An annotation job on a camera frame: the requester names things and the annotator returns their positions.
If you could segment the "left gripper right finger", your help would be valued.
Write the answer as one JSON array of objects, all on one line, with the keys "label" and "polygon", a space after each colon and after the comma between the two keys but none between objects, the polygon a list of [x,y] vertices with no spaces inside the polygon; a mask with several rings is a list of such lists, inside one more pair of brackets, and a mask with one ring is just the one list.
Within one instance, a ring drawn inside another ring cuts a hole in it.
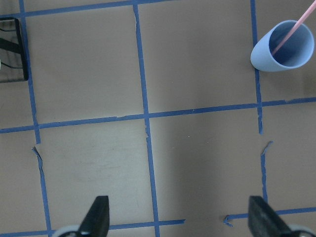
[{"label": "left gripper right finger", "polygon": [[290,237],[292,231],[261,196],[248,200],[248,227],[253,237]]}]

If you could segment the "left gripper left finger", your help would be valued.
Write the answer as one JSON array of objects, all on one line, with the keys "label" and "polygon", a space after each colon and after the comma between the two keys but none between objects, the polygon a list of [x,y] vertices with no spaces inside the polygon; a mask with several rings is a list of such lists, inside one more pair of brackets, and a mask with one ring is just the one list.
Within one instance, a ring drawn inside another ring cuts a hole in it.
[{"label": "left gripper left finger", "polygon": [[110,227],[109,197],[97,196],[83,219],[78,237],[106,237]]}]

